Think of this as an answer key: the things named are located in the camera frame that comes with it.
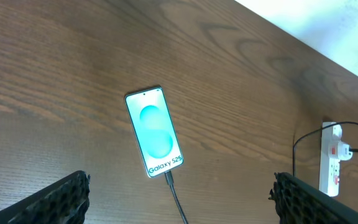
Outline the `Galaxy S25 smartphone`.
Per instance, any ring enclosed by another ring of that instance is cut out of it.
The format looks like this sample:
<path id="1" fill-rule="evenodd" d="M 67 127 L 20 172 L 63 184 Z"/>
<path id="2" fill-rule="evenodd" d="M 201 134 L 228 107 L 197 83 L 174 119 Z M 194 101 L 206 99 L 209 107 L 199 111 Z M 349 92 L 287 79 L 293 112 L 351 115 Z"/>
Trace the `Galaxy S25 smartphone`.
<path id="1" fill-rule="evenodd" d="M 168 172 L 184 162 L 183 153 L 160 86 L 124 97 L 148 177 Z"/>

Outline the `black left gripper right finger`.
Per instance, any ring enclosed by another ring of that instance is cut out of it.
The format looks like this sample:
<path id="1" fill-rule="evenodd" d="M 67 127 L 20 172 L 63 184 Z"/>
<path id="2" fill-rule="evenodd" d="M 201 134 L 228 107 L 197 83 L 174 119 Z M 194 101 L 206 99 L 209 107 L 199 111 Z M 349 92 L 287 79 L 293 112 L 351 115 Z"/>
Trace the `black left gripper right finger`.
<path id="1" fill-rule="evenodd" d="M 358 212 L 287 172 L 275 174 L 270 200 L 280 224 L 358 224 Z"/>

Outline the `white power strip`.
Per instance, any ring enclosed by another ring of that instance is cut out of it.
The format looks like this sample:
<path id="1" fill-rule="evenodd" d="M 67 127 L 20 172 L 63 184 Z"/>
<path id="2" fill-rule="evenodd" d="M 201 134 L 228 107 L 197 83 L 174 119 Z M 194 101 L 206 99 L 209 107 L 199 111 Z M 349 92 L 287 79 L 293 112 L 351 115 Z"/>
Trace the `white power strip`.
<path id="1" fill-rule="evenodd" d="M 339 195 L 340 160 L 332 157 L 332 152 L 337 152 L 337 145 L 342 137 L 342 128 L 338 124 L 325 129 L 330 124 L 334 122 L 322 123 L 324 129 L 321 133 L 318 189 L 330 197 L 336 197 Z"/>

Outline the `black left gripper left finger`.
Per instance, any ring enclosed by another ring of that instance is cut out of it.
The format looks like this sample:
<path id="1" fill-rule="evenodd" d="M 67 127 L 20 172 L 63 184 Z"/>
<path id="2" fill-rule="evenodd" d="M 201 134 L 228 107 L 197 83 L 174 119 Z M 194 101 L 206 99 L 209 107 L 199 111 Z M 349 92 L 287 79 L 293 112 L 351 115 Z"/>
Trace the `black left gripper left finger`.
<path id="1" fill-rule="evenodd" d="M 83 224 L 90 176 L 78 170 L 0 211 L 0 224 Z"/>

